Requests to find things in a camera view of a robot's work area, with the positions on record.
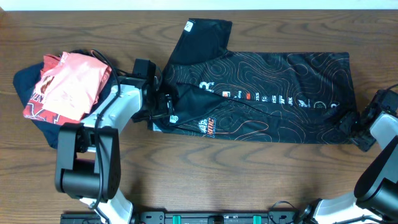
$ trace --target white wall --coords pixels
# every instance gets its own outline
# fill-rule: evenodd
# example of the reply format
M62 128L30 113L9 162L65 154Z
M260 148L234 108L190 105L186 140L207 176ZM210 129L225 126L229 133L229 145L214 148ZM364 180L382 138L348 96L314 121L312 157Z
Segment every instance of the white wall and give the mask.
M5 11L398 9L398 0L0 0L0 7Z

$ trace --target dark garment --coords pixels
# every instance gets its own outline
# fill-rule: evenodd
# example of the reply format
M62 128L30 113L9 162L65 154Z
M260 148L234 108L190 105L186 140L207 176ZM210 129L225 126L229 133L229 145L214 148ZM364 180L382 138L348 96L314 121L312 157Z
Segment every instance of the dark garment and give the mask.
M40 80L40 70L43 68L44 63L38 63L37 65L30 66L19 72L14 76L14 88L17 91L22 104L26 107L30 97L32 96L33 90L36 83ZM108 97L111 92L111 84L114 81L114 77L110 76L105 87L102 89L98 97L98 102L93 105L91 112L96 110L99 105ZM56 149L58 146L58 134L60 131L60 126L45 121L31 120L44 134L49 145Z
M190 19L163 72L174 115L166 133L242 141L345 144L356 111L348 53L226 49L232 22Z

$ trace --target dark blue fabric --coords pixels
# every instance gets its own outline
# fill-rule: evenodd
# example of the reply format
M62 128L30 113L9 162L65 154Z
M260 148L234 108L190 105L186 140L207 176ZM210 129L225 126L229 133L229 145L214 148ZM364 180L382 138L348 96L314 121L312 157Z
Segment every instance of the dark blue fabric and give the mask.
M29 102L30 96L33 93L36 83L40 81L40 70L43 68L43 65L43 62L38 63L37 65L32 65L29 68L25 68L17 72L14 76L14 88L17 91L17 94L21 99L22 105L24 105L24 107ZM114 83L114 81L114 77L110 76L105 87L99 94L98 102L93 105L91 113L99 107L99 105L106 99L106 97L108 97L109 93L111 92L112 83ZM46 138L49 145L52 148L56 149L58 146L58 134L60 132L60 126L45 121L32 120L32 122L43 132L44 137Z

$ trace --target robotic arm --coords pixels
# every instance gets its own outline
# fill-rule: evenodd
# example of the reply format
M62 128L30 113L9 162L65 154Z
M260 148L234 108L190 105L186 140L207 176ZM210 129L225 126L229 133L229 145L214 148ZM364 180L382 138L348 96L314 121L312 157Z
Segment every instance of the robotic arm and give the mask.
M119 134L134 114L140 118L163 118L173 115L172 99L158 93L155 65L137 59L133 73L120 77L105 102L80 124L65 124L58 137L55 186L92 207L100 192L100 203L93 214L65 214L61 223L111 224L291 224L291 223L361 223L398 222L398 94L379 90L360 116L350 112L341 119L339 129L351 141L367 151L376 141L383 151L358 180L354 192L331 200L318 199L300 214L296 211L268 213L164 213L136 214L133 204L119 190L121 165ZM106 108L98 127L98 114ZM80 159L79 153L96 153L93 161Z

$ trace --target wooden table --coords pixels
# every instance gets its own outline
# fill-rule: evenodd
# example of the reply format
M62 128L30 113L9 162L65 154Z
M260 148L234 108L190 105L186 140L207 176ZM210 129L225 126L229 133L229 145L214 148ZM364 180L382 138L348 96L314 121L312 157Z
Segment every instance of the wooden table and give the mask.
M59 223L64 211L87 211L55 190L56 151L22 117L14 74L44 54L82 48L99 49L127 71L135 58L164 67L189 17L233 21L230 50L349 52L361 110L378 89L398 83L396 11L3 12L0 223ZM379 151L203 139L129 123L120 188L141 209L267 210L278 200L303 207L352 191Z

